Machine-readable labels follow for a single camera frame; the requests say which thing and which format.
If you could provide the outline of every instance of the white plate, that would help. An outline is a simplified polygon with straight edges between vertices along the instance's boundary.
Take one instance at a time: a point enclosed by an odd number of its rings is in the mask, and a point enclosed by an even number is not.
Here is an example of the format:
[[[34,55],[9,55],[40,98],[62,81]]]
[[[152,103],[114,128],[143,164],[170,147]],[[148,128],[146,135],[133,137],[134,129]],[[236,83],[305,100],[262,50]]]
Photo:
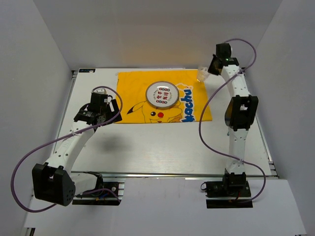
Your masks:
[[[178,98],[179,92],[175,85],[166,81],[151,84],[146,92],[148,102],[155,107],[165,108],[173,106]]]

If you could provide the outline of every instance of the white table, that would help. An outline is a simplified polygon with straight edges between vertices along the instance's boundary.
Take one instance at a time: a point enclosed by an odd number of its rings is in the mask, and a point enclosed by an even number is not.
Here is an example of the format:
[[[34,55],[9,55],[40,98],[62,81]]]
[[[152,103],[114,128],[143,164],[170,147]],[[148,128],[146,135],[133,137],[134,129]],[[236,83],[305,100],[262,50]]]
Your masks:
[[[138,70],[153,69],[96,69],[95,73],[78,73],[60,135],[69,132],[74,116],[80,107],[90,101],[94,87],[104,85],[116,89],[118,72]],[[223,82],[222,77],[209,77],[205,83],[208,96]],[[229,101],[228,89],[223,88],[210,104],[213,121],[202,123],[205,141],[226,153],[229,137],[224,113]],[[247,137],[245,154],[247,161],[259,165],[267,175],[271,174],[268,154],[256,120]],[[202,144],[198,136],[197,122],[111,124],[96,131],[82,149],[72,170],[222,175],[226,160],[227,157],[211,152]],[[261,172],[252,166],[246,166],[246,173],[261,175]]]
[[[294,236],[305,229],[287,180],[268,180],[253,208],[207,209],[203,180],[131,178],[119,206],[55,206],[26,218],[35,236]],[[249,180],[256,194],[262,180]],[[50,203],[33,199],[30,207]]]

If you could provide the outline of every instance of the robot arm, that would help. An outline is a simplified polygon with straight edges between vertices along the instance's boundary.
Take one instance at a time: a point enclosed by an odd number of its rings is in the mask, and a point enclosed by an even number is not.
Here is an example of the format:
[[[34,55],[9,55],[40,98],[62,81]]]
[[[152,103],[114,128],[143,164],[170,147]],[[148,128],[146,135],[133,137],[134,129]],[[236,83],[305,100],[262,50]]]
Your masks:
[[[216,54],[213,55],[208,72],[221,75],[226,82],[239,73],[227,84],[231,101],[224,116],[230,138],[229,154],[240,158],[241,161],[232,158],[227,161],[223,184],[227,192],[237,192],[246,185],[242,160],[245,157],[245,141],[255,118],[258,98],[249,93],[244,73],[240,73],[239,63],[236,58],[231,57],[231,54],[231,46],[228,43],[217,44]]]
[[[91,102],[84,105],[74,118],[69,132],[73,136],[63,140],[60,147],[43,165],[34,166],[32,178],[37,199],[67,206],[74,196],[102,186],[101,174],[71,173],[71,169],[85,143],[93,136],[96,129],[75,132],[106,122],[118,112],[116,100],[111,100],[114,108],[112,112],[107,98],[108,95],[104,89],[92,91]],[[122,118],[118,116],[113,122],[120,120]]]

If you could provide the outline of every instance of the yellow cloth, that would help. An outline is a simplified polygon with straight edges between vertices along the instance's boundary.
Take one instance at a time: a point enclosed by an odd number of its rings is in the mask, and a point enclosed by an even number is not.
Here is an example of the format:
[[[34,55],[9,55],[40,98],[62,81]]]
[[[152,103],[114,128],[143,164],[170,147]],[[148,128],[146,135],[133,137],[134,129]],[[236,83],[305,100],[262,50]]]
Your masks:
[[[197,70],[120,72],[117,92],[123,99],[124,107],[121,113],[123,120],[119,123],[199,121],[208,97],[204,83],[197,81],[196,76]],[[156,108],[149,104],[146,90],[157,81],[168,81],[178,88],[179,100],[174,106]],[[162,118],[157,116],[160,112],[163,113]],[[203,120],[212,120],[209,107],[205,111]]]

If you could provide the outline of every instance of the white wall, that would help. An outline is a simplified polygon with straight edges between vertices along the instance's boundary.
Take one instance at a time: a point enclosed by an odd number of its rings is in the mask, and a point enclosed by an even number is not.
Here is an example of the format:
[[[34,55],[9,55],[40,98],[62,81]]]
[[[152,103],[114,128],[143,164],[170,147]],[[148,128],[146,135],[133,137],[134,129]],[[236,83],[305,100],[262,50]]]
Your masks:
[[[315,235],[315,1],[284,0],[247,73],[278,174]]]
[[[0,1],[0,235],[20,235],[26,213],[10,192],[13,168],[32,148],[52,139],[71,72],[32,0]],[[30,157],[16,188],[28,205],[32,167],[49,148]]]
[[[71,69],[209,65],[215,44],[258,46],[282,0],[34,0]],[[251,49],[235,44],[242,65]]]

